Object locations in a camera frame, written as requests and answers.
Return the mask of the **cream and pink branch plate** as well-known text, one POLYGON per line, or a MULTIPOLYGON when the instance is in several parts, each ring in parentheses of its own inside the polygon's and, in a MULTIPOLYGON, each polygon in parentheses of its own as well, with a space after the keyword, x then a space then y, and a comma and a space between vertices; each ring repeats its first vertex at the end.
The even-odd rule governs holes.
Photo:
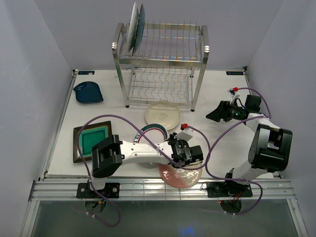
POLYGON ((170 186, 178 189, 186 189, 194 186, 202 175, 202 169, 196 170, 200 167, 200 163, 192 165, 194 170, 183 170, 174 168, 170 164, 158 164, 158 170, 162 179, 170 186))

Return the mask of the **white green red rimmed plate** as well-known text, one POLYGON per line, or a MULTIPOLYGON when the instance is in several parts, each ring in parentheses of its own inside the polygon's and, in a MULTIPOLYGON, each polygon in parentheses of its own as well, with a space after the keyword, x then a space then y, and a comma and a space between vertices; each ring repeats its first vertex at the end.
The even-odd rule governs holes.
MULTIPOLYGON (((165 127, 157 123, 144 126, 141 128, 141 131, 155 144, 163 142, 168 138, 168 133, 165 127)), ((139 132, 136 134, 133 142, 149 144, 149 142, 139 132)))

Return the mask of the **cream bear plate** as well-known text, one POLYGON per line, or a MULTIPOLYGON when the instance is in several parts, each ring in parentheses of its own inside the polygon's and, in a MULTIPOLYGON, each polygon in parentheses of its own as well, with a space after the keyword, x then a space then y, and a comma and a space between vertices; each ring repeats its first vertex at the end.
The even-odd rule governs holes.
POLYGON ((147 124, 157 123, 166 130, 174 129, 181 120, 181 111, 176 106, 167 101, 153 102, 145 111, 147 124))

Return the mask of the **red and teal plate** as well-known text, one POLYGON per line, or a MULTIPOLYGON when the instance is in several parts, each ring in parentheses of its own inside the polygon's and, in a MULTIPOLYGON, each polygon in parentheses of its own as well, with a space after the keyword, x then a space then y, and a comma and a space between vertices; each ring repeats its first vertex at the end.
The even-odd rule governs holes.
POLYGON ((136 30, 137 30, 137 25, 138 25, 138 18, 139 18, 138 5, 135 2, 133 5, 128 35, 127 35, 127 42, 126 42, 127 52, 130 52, 134 46, 135 37, 136 37, 136 30))

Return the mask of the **dark teal blossom plate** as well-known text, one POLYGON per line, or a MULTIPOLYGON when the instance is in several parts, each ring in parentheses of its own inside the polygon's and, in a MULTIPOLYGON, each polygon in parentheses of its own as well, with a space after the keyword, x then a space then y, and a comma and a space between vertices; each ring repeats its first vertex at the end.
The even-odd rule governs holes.
POLYGON ((139 13, 139 21, 138 21, 138 26, 137 26, 137 31, 136 31, 135 44, 133 47, 132 55, 135 55, 137 50, 140 48, 142 38, 143 38, 145 23, 146 23, 145 8, 144 8, 144 5, 141 4, 140 13, 139 13))

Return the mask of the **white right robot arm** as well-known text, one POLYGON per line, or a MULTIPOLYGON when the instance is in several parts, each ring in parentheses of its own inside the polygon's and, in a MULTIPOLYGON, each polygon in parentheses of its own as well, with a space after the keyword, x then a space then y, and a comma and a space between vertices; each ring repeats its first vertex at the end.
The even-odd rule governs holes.
POLYGON ((248 95, 245 105, 236 101, 221 101, 219 106, 206 115, 215 122, 242 120, 254 132, 248 159, 237 168, 232 168, 222 182, 208 182, 207 195, 217 197, 251 197, 250 181, 257 177, 286 169, 292 143, 292 131, 282 129, 267 118, 260 117, 261 97, 248 95))

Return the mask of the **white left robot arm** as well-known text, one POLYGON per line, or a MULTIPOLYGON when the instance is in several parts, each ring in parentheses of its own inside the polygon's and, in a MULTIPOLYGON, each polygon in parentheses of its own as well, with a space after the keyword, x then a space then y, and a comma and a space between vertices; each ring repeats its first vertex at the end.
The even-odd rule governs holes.
POLYGON ((132 143, 112 135, 92 148, 92 170, 87 190, 93 197, 104 191, 105 179, 112 176, 120 166, 132 163, 153 163, 158 166, 161 178, 170 186, 185 189, 194 186, 202 175, 200 165, 203 153, 200 146, 190 147, 176 133, 155 144, 132 143))

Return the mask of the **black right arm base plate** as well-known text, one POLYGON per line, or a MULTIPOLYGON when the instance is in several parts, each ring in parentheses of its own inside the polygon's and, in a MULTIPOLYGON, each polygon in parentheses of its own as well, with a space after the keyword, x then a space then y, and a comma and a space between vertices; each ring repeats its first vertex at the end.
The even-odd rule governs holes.
POLYGON ((206 190, 209 198, 233 198, 235 196, 249 198, 253 196, 250 185, 242 185, 234 181, 207 182, 206 190))

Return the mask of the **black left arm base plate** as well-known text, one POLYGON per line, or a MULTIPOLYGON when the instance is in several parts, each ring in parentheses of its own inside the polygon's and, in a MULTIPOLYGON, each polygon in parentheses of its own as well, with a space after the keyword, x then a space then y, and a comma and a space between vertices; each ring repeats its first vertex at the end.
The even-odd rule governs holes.
MULTIPOLYGON (((104 187, 97 191, 106 198, 119 198, 120 183, 105 183, 104 187)), ((100 196, 86 182, 78 184, 76 198, 100 198, 100 196)))

